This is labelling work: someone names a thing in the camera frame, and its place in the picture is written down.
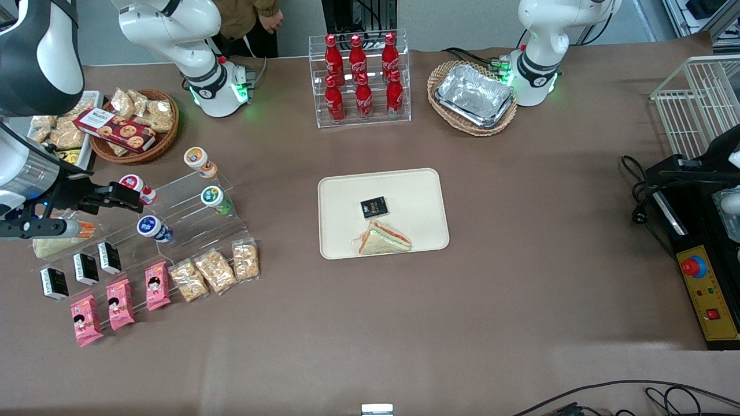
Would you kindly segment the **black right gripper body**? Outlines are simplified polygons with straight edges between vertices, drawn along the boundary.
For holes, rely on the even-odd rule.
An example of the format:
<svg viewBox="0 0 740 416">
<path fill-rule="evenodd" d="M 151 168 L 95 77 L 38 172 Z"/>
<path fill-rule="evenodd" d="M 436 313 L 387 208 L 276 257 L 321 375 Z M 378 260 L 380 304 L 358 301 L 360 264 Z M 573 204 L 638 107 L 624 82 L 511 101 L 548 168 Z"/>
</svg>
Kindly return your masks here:
<svg viewBox="0 0 740 416">
<path fill-rule="evenodd" d="M 40 200 L 40 218 L 50 218 L 54 211 L 74 210 L 98 215 L 103 207 L 111 206 L 113 182 L 95 183 L 90 176 L 61 176 Z"/>
</svg>

